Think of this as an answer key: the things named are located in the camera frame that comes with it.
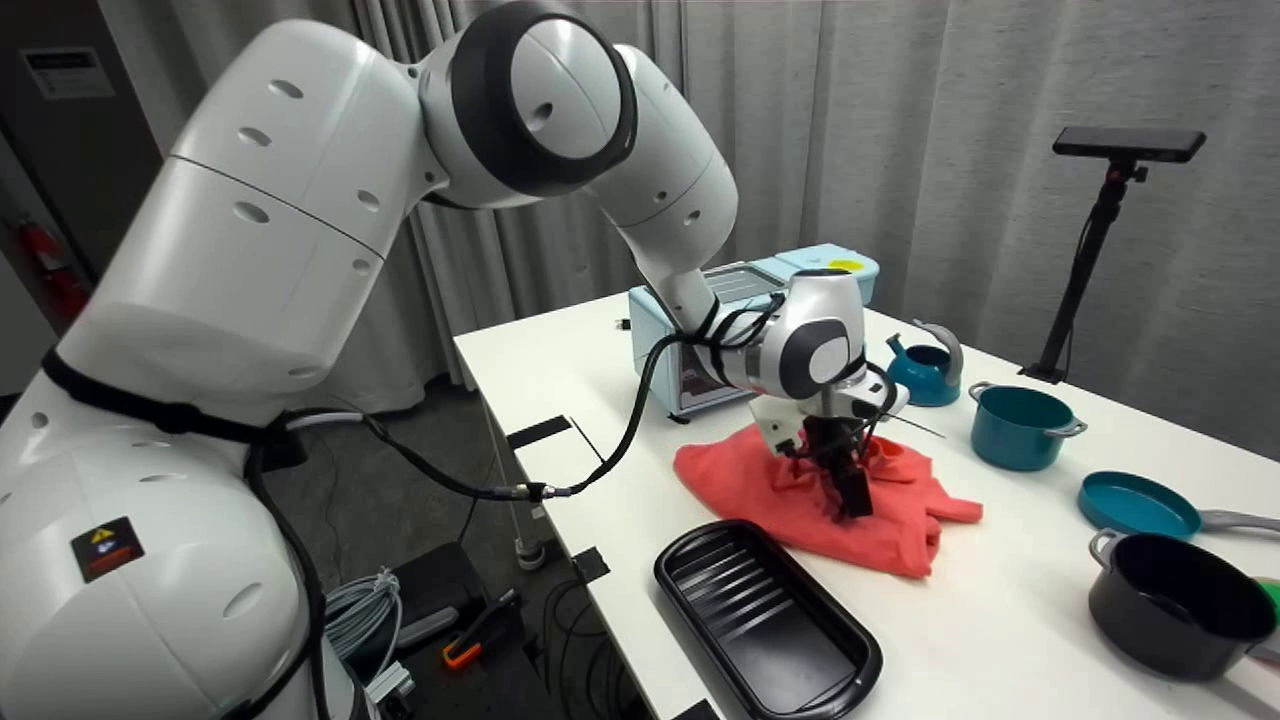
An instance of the small blue cup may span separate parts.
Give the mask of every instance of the small blue cup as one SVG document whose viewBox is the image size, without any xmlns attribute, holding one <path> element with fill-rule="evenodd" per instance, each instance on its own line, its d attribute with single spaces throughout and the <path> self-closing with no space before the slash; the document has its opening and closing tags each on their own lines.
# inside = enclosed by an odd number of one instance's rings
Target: small blue cup
<svg viewBox="0 0 1280 720">
<path fill-rule="evenodd" d="M 974 453 L 996 469 L 1042 472 L 1086 424 L 1055 397 L 1031 387 L 974 384 Z"/>
</svg>

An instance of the floor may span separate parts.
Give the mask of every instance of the floor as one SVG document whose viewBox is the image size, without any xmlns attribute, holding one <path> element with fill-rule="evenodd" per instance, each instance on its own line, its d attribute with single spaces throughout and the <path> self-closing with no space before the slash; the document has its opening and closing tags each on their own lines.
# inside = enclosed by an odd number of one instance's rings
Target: floor
<svg viewBox="0 0 1280 720">
<path fill-rule="evenodd" d="M 443 472 L 471 484 L 511 484 L 517 466 L 497 453 L 490 410 L 453 384 L 432 384 L 429 403 L 387 422 L 392 436 L 423 453 Z M 322 585 L 337 589 L 378 567 L 396 567 L 421 552 L 461 541 L 494 598 L 519 589 L 533 662 L 556 718 L 629 720 L 654 718 L 623 662 L 617 655 L 591 602 L 573 585 L 567 559 L 550 545 L 538 571 L 517 565 L 511 509 L 469 505 L 418 478 L 363 430 L 313 430 L 310 466 L 274 472 L 269 492 L 310 545 Z M 438 718 L 461 718 L 463 697 L 432 697 Z"/>
</svg>

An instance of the black pole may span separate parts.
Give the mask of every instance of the black pole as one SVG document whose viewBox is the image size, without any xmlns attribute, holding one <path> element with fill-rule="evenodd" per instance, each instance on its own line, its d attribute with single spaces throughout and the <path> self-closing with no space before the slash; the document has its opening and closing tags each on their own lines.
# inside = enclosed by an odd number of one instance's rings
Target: black pole
<svg viewBox="0 0 1280 720">
<path fill-rule="evenodd" d="M 1106 251 L 1106 240 L 1108 240 L 1108 228 L 1115 225 L 1120 217 L 1120 201 L 1123 201 L 1123 188 L 1129 180 L 1149 180 L 1149 170 L 1136 170 L 1136 160 L 1114 160 L 1108 176 L 1106 176 L 1106 188 L 1096 192 L 1096 205 L 1086 219 L 1086 240 L 1076 248 L 1076 263 L 1072 263 L 1072 279 L 1067 279 L 1067 294 L 1065 299 L 1055 303 L 1055 320 L 1053 320 L 1053 331 L 1042 347 L 1042 362 L 1024 370 L 1024 375 L 1042 375 L 1050 384 L 1065 381 L 1067 370 L 1060 366 L 1065 355 L 1065 343 L 1072 338 L 1072 326 L 1076 326 L 1076 309 L 1086 299 L 1086 287 L 1090 287 L 1090 275 L 1094 275 L 1094 263 L 1096 255 Z"/>
</svg>

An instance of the pan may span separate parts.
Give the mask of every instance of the pan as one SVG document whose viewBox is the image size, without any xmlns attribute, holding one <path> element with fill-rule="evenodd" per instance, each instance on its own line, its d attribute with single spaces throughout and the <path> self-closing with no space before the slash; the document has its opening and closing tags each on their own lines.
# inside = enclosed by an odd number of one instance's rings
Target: pan
<svg viewBox="0 0 1280 720">
<path fill-rule="evenodd" d="M 1149 538 L 1178 538 L 1188 541 L 1196 534 L 1270 534 L 1280 541 L 1277 515 L 1250 515 L 1223 509 L 1196 509 L 1180 492 L 1133 478 L 1133 472 L 1094 472 L 1079 484 L 1079 511 L 1096 529 L 1115 534 L 1149 534 Z"/>
</svg>

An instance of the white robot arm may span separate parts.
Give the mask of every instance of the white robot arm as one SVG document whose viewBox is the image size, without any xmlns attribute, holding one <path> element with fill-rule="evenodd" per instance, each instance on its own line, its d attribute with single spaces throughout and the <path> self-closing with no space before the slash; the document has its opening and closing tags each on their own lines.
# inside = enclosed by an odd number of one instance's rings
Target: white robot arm
<svg viewBox="0 0 1280 720">
<path fill-rule="evenodd" d="M 103 284 L 0 430 L 0 718 L 348 718 L 245 446 L 337 366 L 406 213 L 587 192 L 684 331 L 735 219 L 716 145 L 632 48 L 538 6 L 421 64 L 287 22 L 216 81 Z M 752 343 L 703 362 L 806 417 L 884 411 L 862 298 L 802 275 Z"/>
</svg>

